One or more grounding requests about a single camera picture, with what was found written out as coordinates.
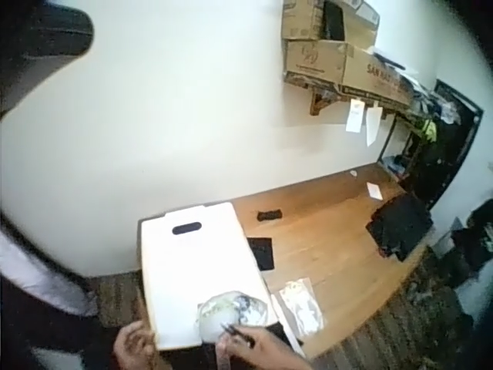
cutting board handle hole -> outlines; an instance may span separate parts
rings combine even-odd
[[[191,224],[175,226],[171,231],[174,235],[181,235],[198,231],[201,228],[202,224],[200,222],[192,222]]]

left hand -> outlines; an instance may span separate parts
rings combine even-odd
[[[150,370],[155,351],[154,334],[142,321],[123,327],[116,336],[113,351],[122,370]]]

plastic bag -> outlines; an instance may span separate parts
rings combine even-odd
[[[293,315],[300,336],[312,335],[324,328],[324,316],[315,299],[310,279],[289,281],[279,294]]]

small white card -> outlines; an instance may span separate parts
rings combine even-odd
[[[367,109],[367,146],[377,141],[383,111],[381,106],[374,106]]]
[[[363,124],[364,102],[351,99],[349,116],[346,121],[346,131],[349,133],[359,133]]]
[[[370,197],[378,200],[383,200],[382,192],[380,192],[380,187],[375,183],[367,183],[368,193]]]

wooden desk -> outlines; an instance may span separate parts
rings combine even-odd
[[[369,197],[367,182],[384,201]],[[276,268],[264,273],[271,291],[310,278],[327,320],[323,331],[304,338],[314,358],[353,334],[400,287],[424,252],[404,262],[382,258],[365,226],[385,201],[404,191],[377,164],[233,201],[248,237],[272,237]],[[283,211],[282,220],[257,221],[258,210]]]

